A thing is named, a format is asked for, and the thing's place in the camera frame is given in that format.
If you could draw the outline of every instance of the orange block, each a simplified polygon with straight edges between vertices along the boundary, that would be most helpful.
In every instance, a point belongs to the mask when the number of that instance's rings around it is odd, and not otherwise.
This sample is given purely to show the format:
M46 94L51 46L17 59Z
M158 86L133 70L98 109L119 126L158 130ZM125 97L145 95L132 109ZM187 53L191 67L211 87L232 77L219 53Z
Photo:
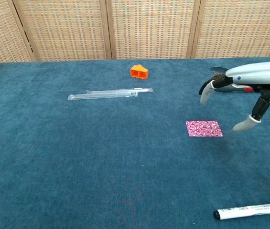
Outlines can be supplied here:
M144 68L141 64L134 65L130 69L130 76L146 80L148 78L148 70Z

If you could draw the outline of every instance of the blue carpet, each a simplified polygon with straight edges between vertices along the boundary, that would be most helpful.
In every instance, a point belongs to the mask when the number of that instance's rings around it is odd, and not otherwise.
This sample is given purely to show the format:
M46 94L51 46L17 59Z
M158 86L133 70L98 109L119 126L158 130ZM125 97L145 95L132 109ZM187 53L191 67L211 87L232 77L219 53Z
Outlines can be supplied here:
M259 94L198 95L210 67L263 61L0 64L0 229L270 229L270 215L213 218L270 203L270 108L235 133ZM130 77L139 63L147 80ZM155 92L67 101L136 87ZM217 120L224 137L189 137L187 120Z

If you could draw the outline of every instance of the woven folding screen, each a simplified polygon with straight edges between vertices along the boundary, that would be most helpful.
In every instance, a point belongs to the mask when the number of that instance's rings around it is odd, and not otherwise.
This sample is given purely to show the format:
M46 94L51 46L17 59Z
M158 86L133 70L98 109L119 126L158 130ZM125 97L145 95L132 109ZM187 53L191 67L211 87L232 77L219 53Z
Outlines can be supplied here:
M202 0L193 58L270 55L270 0Z
M107 0L113 59L185 58L194 0Z
M105 0L14 0L40 61L110 59Z
M0 62L31 61L9 3L0 0Z

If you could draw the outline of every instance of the black marker cap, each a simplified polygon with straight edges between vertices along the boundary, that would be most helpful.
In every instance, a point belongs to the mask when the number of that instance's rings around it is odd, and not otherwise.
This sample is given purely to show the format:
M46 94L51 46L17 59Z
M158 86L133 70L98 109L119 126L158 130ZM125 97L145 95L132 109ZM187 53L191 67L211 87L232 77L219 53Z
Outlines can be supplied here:
M221 217L220 217L220 213L219 213L217 210L213 212L213 215L214 215L214 217L215 217L216 219L220 219L220 218L221 218Z

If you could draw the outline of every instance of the pink patterned card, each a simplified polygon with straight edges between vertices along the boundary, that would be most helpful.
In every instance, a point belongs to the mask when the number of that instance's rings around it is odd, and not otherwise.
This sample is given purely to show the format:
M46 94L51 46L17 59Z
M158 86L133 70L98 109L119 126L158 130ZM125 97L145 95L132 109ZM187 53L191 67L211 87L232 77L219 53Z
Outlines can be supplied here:
M223 137L217 121L186 121L190 137Z

